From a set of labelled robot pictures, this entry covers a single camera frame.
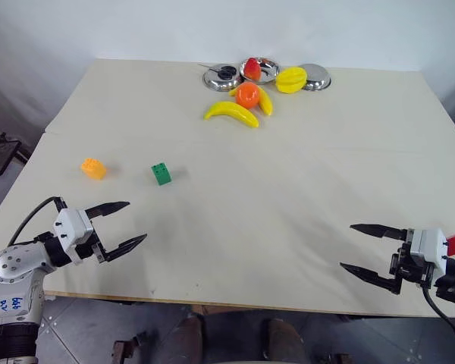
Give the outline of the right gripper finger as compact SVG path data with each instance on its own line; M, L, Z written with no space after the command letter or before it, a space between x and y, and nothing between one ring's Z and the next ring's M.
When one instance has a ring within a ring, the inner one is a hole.
M402 280L400 278L383 278L376 271L347 263L340 262L339 265L352 275L368 284L383 288L396 295L400 293L402 284Z
M377 238L391 238L395 240L406 240L407 229L397 229L381 224L352 224L350 228Z

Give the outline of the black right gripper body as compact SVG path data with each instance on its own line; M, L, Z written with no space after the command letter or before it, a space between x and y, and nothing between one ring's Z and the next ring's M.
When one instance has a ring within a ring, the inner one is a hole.
M401 240L403 244L391 257L389 273L391 289L400 289L403 281L418 284L421 288L430 288L433 278L434 264L425 259L422 248L424 230L396 229L390 238Z

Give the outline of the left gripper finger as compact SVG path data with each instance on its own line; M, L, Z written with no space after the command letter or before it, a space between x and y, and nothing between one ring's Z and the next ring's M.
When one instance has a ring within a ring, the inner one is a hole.
M91 220L99 216L107 216L113 214L129 205L130 203L126 201L106 202L86 209L85 213L88 219Z
M101 242L98 242L98 261L103 262L112 262L125 254L128 254L135 247L141 244L147 238L147 234L139 235L138 237L133 237L129 240L120 243L117 248L107 251Z

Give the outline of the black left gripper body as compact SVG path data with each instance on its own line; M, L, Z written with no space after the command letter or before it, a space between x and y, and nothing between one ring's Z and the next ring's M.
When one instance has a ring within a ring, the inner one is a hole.
M99 263L106 261L102 243L89 219L82 220L74 228L73 263L80 264L85 258L94 256Z

